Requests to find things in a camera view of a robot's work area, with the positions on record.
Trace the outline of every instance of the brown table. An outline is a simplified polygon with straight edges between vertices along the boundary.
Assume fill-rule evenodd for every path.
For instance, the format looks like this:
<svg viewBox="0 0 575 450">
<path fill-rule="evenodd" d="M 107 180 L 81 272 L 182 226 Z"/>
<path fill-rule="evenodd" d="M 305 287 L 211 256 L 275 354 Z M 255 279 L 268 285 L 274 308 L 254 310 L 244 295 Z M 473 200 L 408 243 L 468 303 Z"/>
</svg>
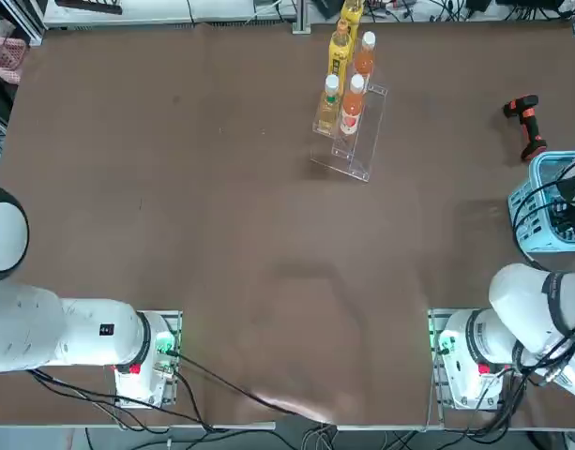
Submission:
<svg viewBox="0 0 575 450">
<path fill-rule="evenodd" d="M 327 420 L 424 425 L 427 309 L 487 306 L 493 274 L 520 260 L 505 198 L 527 170 L 500 108 L 538 93 L 551 148 L 575 149 L 575 38 L 554 24 L 372 28 L 390 91 L 368 184 L 309 161 L 330 27 L 48 34 L 0 167 L 31 224 L 14 278 L 182 309 L 194 358 Z M 100 367 L 53 373 L 109 386 Z M 211 422 L 277 417 L 185 373 Z M 184 394 L 177 408 L 190 411 Z M 557 387 L 525 409 L 516 426 L 575 427 Z M 0 424 L 108 422 L 0 375 Z"/>
</svg>

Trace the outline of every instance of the white robotic arm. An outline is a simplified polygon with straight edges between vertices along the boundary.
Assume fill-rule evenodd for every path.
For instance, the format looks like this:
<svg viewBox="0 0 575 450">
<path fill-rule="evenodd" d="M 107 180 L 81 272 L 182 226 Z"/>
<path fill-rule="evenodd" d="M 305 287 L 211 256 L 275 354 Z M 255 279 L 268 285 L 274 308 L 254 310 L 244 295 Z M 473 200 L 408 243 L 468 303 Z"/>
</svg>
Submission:
<svg viewBox="0 0 575 450">
<path fill-rule="evenodd" d="M 60 299 L 1 281 L 23 261 L 28 220 L 0 188 L 0 372 L 42 366 L 114 366 L 119 396 L 161 406 L 174 375 L 175 337 L 158 313 L 108 299 Z M 125 407 L 139 407 L 126 403 Z"/>
<path fill-rule="evenodd" d="M 493 309 L 455 312 L 439 338 L 456 408 L 475 408 L 486 390 L 485 398 L 495 404 L 503 368 L 534 365 L 575 327 L 575 273 L 512 264 L 495 275 L 489 298 Z M 565 352 L 572 354 L 566 353 L 563 364 L 536 374 L 575 395 L 575 336 L 552 358 Z"/>
</svg>

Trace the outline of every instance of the bottle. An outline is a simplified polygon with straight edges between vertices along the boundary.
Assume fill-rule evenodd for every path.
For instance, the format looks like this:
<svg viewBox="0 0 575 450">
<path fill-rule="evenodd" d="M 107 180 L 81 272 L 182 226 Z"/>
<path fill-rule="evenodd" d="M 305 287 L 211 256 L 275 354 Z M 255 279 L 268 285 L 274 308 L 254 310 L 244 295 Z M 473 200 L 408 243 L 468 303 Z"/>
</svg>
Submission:
<svg viewBox="0 0 575 450">
<path fill-rule="evenodd" d="M 364 78 L 364 90 L 362 92 L 366 93 L 369 87 L 369 79 L 372 75 L 372 69 L 374 67 L 374 44 L 376 42 L 376 37 L 372 31 L 367 31 L 362 37 L 362 48 L 357 53 L 354 59 L 354 70 L 356 73 L 362 75 Z"/>
<path fill-rule="evenodd" d="M 364 100 L 363 89 L 364 78 L 360 74 L 354 75 L 350 81 L 350 90 L 345 93 L 341 103 L 340 134 L 343 137 L 352 136 L 358 130 Z"/>
<path fill-rule="evenodd" d="M 352 40 L 352 47 L 348 55 L 348 63 L 352 61 L 354 55 L 354 46 L 356 45 L 356 38 L 358 36 L 358 26 L 360 25 L 360 18 L 364 12 L 364 0 L 345 0 L 341 8 L 341 18 L 347 21 L 348 33 Z"/>
<path fill-rule="evenodd" d="M 347 67 L 347 58 L 350 52 L 351 39 L 347 34 L 347 22 L 339 20 L 337 22 L 337 31 L 331 37 L 331 43 L 328 46 L 328 72 L 337 75 L 340 79 L 338 94 L 343 94 L 345 85 L 345 69 Z"/>
<path fill-rule="evenodd" d="M 340 79 L 335 74 L 326 76 L 325 91 L 318 106 L 318 131 L 332 136 L 337 125 L 337 116 L 340 112 L 338 91 Z"/>
</svg>

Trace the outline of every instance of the orange power drill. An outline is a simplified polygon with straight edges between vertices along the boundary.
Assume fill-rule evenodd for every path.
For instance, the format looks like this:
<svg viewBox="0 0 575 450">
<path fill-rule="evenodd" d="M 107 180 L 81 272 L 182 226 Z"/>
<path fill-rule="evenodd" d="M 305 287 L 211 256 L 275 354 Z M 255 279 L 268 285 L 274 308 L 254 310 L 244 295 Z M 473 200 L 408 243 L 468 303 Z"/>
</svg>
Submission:
<svg viewBox="0 0 575 450">
<path fill-rule="evenodd" d="M 528 141 L 521 153 L 523 161 L 530 161 L 537 155 L 546 151 L 548 145 L 545 140 L 539 136 L 537 118 L 535 117 L 535 107 L 539 103 L 537 96 L 524 96 L 516 98 L 504 105 L 504 115 L 506 117 L 519 116 L 524 137 Z"/>
</svg>

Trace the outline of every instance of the blue basket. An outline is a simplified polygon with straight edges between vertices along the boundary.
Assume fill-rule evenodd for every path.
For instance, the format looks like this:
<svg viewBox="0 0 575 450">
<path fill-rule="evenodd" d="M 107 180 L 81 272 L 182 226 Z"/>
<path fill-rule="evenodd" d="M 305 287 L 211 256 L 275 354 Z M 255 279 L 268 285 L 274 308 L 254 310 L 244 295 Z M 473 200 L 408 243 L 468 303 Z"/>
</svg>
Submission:
<svg viewBox="0 0 575 450">
<path fill-rule="evenodd" d="M 556 180 L 560 172 L 573 161 L 575 161 L 575 151 L 545 152 L 531 161 L 529 179 L 508 197 L 508 210 L 512 227 L 514 227 L 512 220 L 514 220 L 517 209 L 529 192 Z M 557 199 L 562 200 L 557 187 L 553 186 L 540 190 L 522 206 L 517 223 L 521 223 L 523 218 L 526 219 L 522 221 L 516 231 L 516 236 L 519 245 L 525 252 L 575 251 L 575 239 L 561 236 L 552 227 L 549 216 L 550 208 L 538 209 L 540 206 Z"/>
</svg>

